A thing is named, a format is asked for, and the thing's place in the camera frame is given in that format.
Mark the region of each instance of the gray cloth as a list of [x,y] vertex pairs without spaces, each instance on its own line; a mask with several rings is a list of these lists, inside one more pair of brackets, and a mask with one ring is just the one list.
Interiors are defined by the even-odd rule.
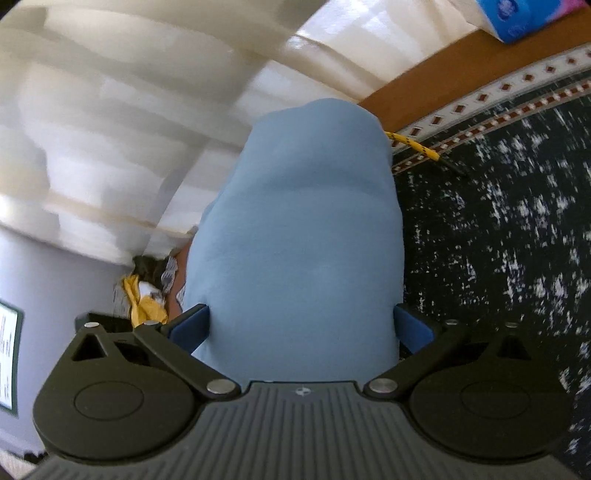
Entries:
[[402,217],[379,121],[341,100],[254,127],[189,252],[184,308],[211,309],[193,355],[250,380],[360,384],[398,361]]

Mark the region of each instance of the curtain fold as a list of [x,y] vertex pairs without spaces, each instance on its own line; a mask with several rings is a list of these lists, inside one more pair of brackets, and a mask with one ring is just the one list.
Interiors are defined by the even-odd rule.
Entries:
[[166,255],[261,115],[357,102],[471,30],[447,0],[22,0],[0,22],[0,223]]

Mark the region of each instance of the gray ribbed panel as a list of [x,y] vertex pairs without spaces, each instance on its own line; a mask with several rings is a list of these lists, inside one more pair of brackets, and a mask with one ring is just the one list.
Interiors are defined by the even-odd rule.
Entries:
[[30,480],[577,480],[553,457],[477,465],[423,440],[396,404],[363,398],[353,384],[254,384],[205,408],[168,452],[134,465],[45,461]]

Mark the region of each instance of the pile of clothes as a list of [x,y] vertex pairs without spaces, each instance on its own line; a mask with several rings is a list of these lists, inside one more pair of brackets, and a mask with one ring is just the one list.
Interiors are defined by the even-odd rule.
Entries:
[[167,323],[165,296],[173,286],[176,259],[140,255],[133,260],[133,271],[115,286],[115,314],[129,318],[133,327],[149,320]]

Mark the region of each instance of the framed document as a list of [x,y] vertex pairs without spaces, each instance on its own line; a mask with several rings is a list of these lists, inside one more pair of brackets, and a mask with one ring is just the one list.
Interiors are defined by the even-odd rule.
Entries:
[[0,300],[0,408],[18,417],[17,365],[22,311]]

